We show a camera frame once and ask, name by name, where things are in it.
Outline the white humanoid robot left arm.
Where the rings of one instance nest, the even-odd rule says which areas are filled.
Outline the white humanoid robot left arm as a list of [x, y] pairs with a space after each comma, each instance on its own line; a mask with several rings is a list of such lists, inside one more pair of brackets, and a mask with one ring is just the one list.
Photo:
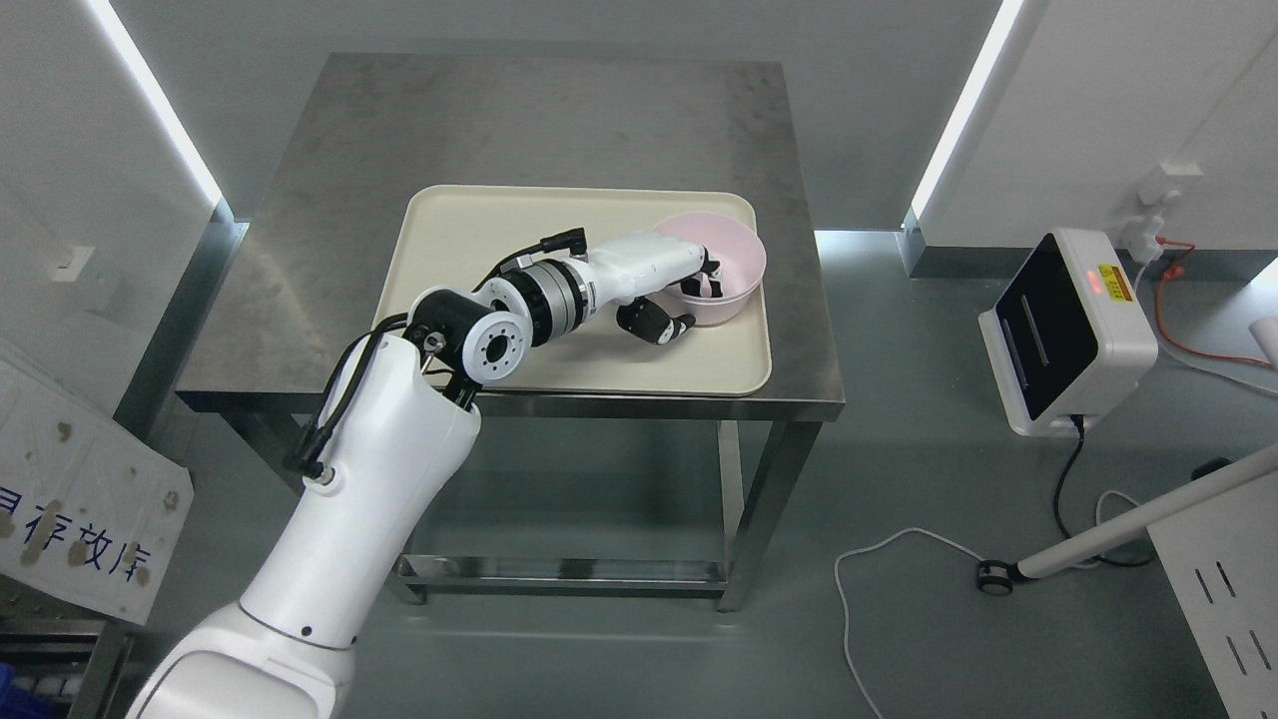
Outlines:
[[300, 504], [250, 587], [160, 662], [132, 718], [334, 718], [357, 639], [403, 541], [472, 452], [475, 392], [511, 374], [537, 327], [578, 322], [588, 287], [546, 290], [523, 259], [587, 255], [583, 229], [496, 264], [466, 292], [438, 286], [351, 342], [288, 462]]

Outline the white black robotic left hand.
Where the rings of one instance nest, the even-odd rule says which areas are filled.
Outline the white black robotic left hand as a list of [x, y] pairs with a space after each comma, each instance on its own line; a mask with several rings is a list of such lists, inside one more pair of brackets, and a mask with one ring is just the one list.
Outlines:
[[565, 263], [584, 282], [584, 322], [615, 304], [619, 327], [649, 345], [668, 345], [697, 323], [694, 315], [668, 315], [647, 299], [652, 292], [676, 284], [690, 298], [723, 298], [720, 261], [699, 243], [666, 234], [631, 232]]

